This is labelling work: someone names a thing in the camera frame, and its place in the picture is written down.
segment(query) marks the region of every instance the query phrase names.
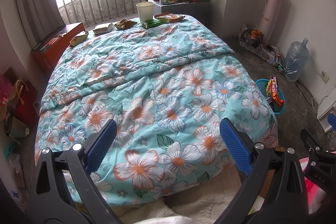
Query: plastic water bottle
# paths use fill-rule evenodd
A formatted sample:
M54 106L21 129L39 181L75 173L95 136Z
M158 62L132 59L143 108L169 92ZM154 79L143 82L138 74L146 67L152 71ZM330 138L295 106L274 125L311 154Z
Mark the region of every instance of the plastic water bottle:
M307 49L308 39L303 42L294 41L290 45L285 58L285 75L290 82L295 82L302 72L309 59L309 50Z

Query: red bag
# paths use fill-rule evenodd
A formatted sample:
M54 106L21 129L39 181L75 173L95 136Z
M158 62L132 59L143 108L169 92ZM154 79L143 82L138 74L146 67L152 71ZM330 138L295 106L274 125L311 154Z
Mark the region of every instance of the red bag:
M25 86L22 89L21 96L17 90L19 83L22 83ZM37 96L37 90L30 82L25 84L25 82L22 80L18 80L15 83L15 88L17 95L19 96L19 102L17 103L16 109L14 110L14 115L29 126L35 125L39 119L34 108L34 101Z
M8 103L8 97L13 89L12 83L4 76L0 75L0 107Z

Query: blue plastic basket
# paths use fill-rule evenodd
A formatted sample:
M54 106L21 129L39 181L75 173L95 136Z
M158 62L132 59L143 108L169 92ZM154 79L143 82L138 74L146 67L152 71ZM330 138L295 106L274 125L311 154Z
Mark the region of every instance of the blue plastic basket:
M263 94L263 96L267 97L266 95L266 86L267 86L268 80L267 79L258 79L256 80L255 84L257 85L260 92ZM284 104L281 109L278 109L276 105L272 106L272 110L275 115L280 115L282 112L285 111L286 108L286 100L284 97L284 94L282 93L281 89L278 88L278 96L280 100L284 100Z

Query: metal rivet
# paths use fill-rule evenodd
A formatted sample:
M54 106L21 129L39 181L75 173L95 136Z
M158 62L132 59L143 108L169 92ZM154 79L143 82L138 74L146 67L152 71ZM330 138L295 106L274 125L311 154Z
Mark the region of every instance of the metal rivet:
M72 146L72 149L75 150L75 151L78 151L82 148L82 145L80 143L75 143L73 146Z
M258 150L264 149L264 145L262 143L256 143L255 148Z
M289 147L289 148L287 149L287 152L290 153L290 154L294 154L294 153L295 153L295 150L294 150L293 148Z
M49 148L43 148L42 153L43 154L48 154L49 153Z

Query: bed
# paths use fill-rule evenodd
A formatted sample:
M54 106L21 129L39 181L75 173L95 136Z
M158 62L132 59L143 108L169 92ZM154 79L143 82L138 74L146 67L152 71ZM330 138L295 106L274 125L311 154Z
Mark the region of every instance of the bed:
M277 145L277 121L265 98L228 45L193 17L149 30L136 24L90 32L65 50L50 77L35 160L45 147L83 143L113 118L117 137L91 178L110 206L146 203L234 164L218 130L225 117L254 142Z

